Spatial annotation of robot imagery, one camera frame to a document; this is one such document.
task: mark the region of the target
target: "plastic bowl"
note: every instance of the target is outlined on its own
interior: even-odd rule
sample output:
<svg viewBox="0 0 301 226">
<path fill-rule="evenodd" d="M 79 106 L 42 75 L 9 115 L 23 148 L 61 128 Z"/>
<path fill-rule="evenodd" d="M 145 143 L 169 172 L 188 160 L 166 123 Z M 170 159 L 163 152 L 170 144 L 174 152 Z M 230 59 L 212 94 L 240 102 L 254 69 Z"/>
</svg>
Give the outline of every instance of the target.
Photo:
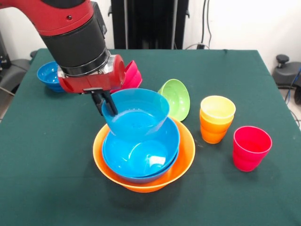
<svg viewBox="0 0 301 226">
<path fill-rule="evenodd" d="M 65 92 L 57 77 L 58 64 L 55 61 L 49 62 L 39 68 L 38 79 L 54 92 Z"/>
<path fill-rule="evenodd" d="M 111 132 L 126 141 L 152 139 L 169 113 L 167 100 L 148 89 L 124 89 L 112 94 L 118 114 L 112 116 L 102 105 Z"/>
<path fill-rule="evenodd" d="M 125 188 L 139 193 L 155 192 L 166 185 L 179 179 L 191 166 L 195 156 L 195 144 L 189 130 L 179 121 L 174 120 L 180 132 L 179 156 L 174 165 L 163 176 L 147 184 L 137 185 L 126 181 L 114 173 L 106 164 L 102 155 L 102 146 L 109 133 L 109 127 L 105 125 L 96 135 L 93 144 L 93 157 L 99 170 L 111 181 Z"/>
<path fill-rule="evenodd" d="M 131 61 L 125 69 L 126 77 L 120 89 L 113 89 L 110 92 L 115 93 L 122 89 L 138 88 L 142 83 L 142 76 L 135 61 Z"/>
<path fill-rule="evenodd" d="M 174 159 L 172 160 L 172 162 L 164 170 L 161 170 L 156 174 L 153 174 L 153 175 L 150 175 L 147 177 L 141 177 L 141 178 L 130 178 L 130 177 L 122 177 L 122 176 L 120 176 L 120 177 L 125 179 L 128 182 L 135 183 L 135 184 L 146 184 L 146 183 L 152 182 L 154 180 L 157 180 L 161 176 L 163 176 L 173 166 L 173 164 L 177 160 L 178 156 L 179 156 L 179 150 L 177 150 L 177 154 L 174 157 Z"/>
<path fill-rule="evenodd" d="M 203 117 L 212 123 L 227 123 L 234 116 L 235 104 L 226 97 L 208 96 L 201 102 Z"/>
<path fill-rule="evenodd" d="M 179 143 L 179 130 L 167 118 L 151 140 L 128 142 L 109 133 L 103 143 L 103 158 L 112 171 L 131 181 L 165 170 L 177 155 Z"/>
<path fill-rule="evenodd" d="M 170 79 L 164 83 L 162 88 L 158 91 L 164 96 L 170 107 L 168 116 L 171 116 L 179 121 L 183 121 L 190 109 L 190 97 L 185 85 L 177 80 Z"/>
</svg>

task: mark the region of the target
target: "green tablecloth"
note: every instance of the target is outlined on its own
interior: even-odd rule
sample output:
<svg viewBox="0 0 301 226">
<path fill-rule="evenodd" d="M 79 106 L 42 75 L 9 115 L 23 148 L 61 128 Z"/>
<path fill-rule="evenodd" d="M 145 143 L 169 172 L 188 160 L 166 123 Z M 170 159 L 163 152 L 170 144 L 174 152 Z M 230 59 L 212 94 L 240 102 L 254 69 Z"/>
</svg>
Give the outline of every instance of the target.
<svg viewBox="0 0 301 226">
<path fill-rule="evenodd" d="M 0 124 L 2 226 L 289 226 L 301 224 L 301 133 L 257 51 L 113 50 L 136 61 L 143 88 L 183 81 L 191 98 L 183 123 L 196 141 L 189 171 L 150 194 L 114 184 L 95 166 L 93 140 L 104 125 L 88 95 L 49 91 L 36 77 L 53 60 L 39 50 Z M 205 143 L 199 104 L 223 95 L 237 106 L 224 140 Z M 251 173 L 232 163 L 242 125 L 265 129 L 273 147 Z"/>
</svg>

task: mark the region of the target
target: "stacked cups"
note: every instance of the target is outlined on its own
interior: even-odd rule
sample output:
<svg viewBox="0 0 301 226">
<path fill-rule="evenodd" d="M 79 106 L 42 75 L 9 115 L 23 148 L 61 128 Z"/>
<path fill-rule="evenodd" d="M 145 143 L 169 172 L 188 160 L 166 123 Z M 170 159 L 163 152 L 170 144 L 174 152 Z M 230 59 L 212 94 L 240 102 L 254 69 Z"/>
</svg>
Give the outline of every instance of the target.
<svg viewBox="0 0 301 226">
<path fill-rule="evenodd" d="M 235 110 L 234 103 L 225 97 L 204 98 L 199 112 L 202 138 L 210 144 L 219 143 L 233 121 Z"/>
</svg>

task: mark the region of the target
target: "floor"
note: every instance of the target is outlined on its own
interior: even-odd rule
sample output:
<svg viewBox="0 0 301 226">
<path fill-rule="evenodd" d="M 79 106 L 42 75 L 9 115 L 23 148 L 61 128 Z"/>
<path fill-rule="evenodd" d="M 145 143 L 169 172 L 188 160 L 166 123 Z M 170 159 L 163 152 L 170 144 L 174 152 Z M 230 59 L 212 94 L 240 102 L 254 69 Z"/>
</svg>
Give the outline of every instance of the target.
<svg viewBox="0 0 301 226">
<path fill-rule="evenodd" d="M 3 105 L 0 106 L 0 122 L 2 121 L 6 111 L 8 110 L 8 107 L 10 105 L 10 103 L 12 102 L 13 97 L 8 95 L 8 97 L 6 98 L 6 100 L 4 101 Z"/>
<path fill-rule="evenodd" d="M 280 89 L 279 91 L 284 99 L 288 90 Z M 288 103 L 287 107 L 296 115 L 297 119 L 299 120 L 299 124 L 300 124 L 299 128 L 301 129 L 301 105 L 295 104 L 294 97 L 293 97 L 294 94 L 295 94 L 295 90 L 291 90 L 291 98 L 290 98 L 290 102 Z"/>
<path fill-rule="evenodd" d="M 287 89 L 280 89 L 279 90 L 280 93 L 282 94 L 283 96 L 283 99 L 285 98 L 286 94 L 287 94 Z M 301 105 L 296 105 L 295 104 L 295 101 L 293 99 L 293 96 L 294 96 L 294 90 L 291 90 L 291 98 L 290 98 L 290 102 L 288 103 L 288 108 L 296 115 L 297 119 L 300 120 L 299 121 L 299 128 L 301 130 Z M 5 104 L 3 105 L 3 107 L 0 107 L 0 122 L 2 121 L 11 101 L 13 100 L 13 97 L 12 96 L 9 96 L 6 101 L 5 101 Z"/>
</svg>

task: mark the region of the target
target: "plastic cup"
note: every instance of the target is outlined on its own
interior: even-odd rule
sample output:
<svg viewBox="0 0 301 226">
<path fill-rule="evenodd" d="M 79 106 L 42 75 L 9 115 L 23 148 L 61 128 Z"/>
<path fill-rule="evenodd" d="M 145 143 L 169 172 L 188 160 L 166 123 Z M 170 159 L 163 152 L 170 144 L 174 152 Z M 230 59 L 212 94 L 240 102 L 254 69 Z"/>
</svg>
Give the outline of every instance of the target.
<svg viewBox="0 0 301 226">
<path fill-rule="evenodd" d="M 170 106 L 169 115 L 179 121 L 183 121 L 190 109 L 190 97 L 185 85 L 177 80 L 170 79 L 164 83 L 159 94 L 164 96 Z"/>
<path fill-rule="evenodd" d="M 203 117 L 213 123 L 228 123 L 235 111 L 235 104 L 222 96 L 208 96 L 201 102 Z"/>
<path fill-rule="evenodd" d="M 214 123 L 204 118 L 202 111 L 200 111 L 199 116 L 202 138 L 209 144 L 217 144 L 224 138 L 234 118 L 234 116 L 232 116 L 229 122 L 226 123 Z"/>
<path fill-rule="evenodd" d="M 272 147 L 272 139 L 261 128 L 243 126 L 234 132 L 233 161 L 243 172 L 254 170 Z"/>
</svg>

